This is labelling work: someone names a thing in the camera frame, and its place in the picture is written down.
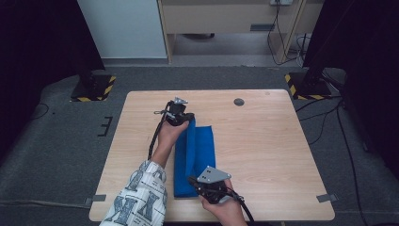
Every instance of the blue towel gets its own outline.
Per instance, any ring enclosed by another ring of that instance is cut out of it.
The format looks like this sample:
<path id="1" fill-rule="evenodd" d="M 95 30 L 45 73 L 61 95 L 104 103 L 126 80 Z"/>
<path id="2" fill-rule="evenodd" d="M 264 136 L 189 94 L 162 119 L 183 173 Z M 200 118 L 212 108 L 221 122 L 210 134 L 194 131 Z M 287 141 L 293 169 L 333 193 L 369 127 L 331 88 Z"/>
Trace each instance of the blue towel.
<path id="1" fill-rule="evenodd" d="M 207 166 L 215 168 L 214 134 L 211 126 L 196 127 L 194 119 L 176 141 L 174 197 L 197 197 L 196 190 L 188 183 L 187 178 L 199 177 Z"/>

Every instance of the floral shirt sleeve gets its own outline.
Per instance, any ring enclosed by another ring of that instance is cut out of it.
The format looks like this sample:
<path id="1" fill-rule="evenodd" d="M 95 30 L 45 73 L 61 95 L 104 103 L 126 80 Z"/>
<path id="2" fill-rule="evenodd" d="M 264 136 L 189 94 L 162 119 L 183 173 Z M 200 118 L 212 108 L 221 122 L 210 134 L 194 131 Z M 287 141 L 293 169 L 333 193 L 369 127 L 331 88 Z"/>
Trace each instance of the floral shirt sleeve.
<path id="1" fill-rule="evenodd" d="M 143 162 L 115 198 L 100 225 L 162 225 L 168 199 L 166 179 L 167 175 L 161 166 L 152 161 Z"/>

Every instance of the table top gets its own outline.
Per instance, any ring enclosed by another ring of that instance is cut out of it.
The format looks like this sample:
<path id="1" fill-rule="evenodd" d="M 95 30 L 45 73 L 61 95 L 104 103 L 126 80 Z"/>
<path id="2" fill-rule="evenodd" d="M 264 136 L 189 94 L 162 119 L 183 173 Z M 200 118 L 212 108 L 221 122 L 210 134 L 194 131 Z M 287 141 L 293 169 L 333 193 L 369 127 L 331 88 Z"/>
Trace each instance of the table top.
<path id="1" fill-rule="evenodd" d="M 188 101 L 185 112 L 197 126 L 212 125 L 216 167 L 231 174 L 256 221 L 331 220 L 330 202 L 291 98 L 283 89 L 132 91 L 127 95 L 89 217 L 101 221 L 132 172 L 147 159 L 160 115 L 175 96 Z M 244 105 L 234 100 L 244 100 Z M 217 221 L 198 199 L 173 197 L 174 152 L 166 172 L 169 221 Z"/>

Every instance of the wall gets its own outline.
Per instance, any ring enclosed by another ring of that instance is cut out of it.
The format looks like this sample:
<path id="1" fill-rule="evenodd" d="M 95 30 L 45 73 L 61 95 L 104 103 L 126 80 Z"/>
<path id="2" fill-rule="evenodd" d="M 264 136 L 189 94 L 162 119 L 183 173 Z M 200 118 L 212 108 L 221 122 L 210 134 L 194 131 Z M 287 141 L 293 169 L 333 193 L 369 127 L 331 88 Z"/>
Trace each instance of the wall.
<path id="1" fill-rule="evenodd" d="M 156 0 L 78 0 L 102 58 L 167 58 Z"/>

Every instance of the human hand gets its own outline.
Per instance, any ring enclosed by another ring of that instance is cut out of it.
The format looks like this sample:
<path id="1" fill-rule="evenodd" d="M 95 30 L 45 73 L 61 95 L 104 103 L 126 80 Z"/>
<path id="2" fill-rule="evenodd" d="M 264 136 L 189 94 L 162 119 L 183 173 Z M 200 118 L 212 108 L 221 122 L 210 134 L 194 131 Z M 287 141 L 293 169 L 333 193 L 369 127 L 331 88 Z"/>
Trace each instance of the human hand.
<path id="1" fill-rule="evenodd" d="M 226 187 L 232 189 L 232 184 L 229 179 L 224 182 Z M 202 203 L 202 207 L 215 215 L 223 226 L 247 226 L 241 205 L 234 199 L 227 199 L 223 203 L 218 204 L 210 204 L 202 196 L 199 196 L 199 199 Z"/>

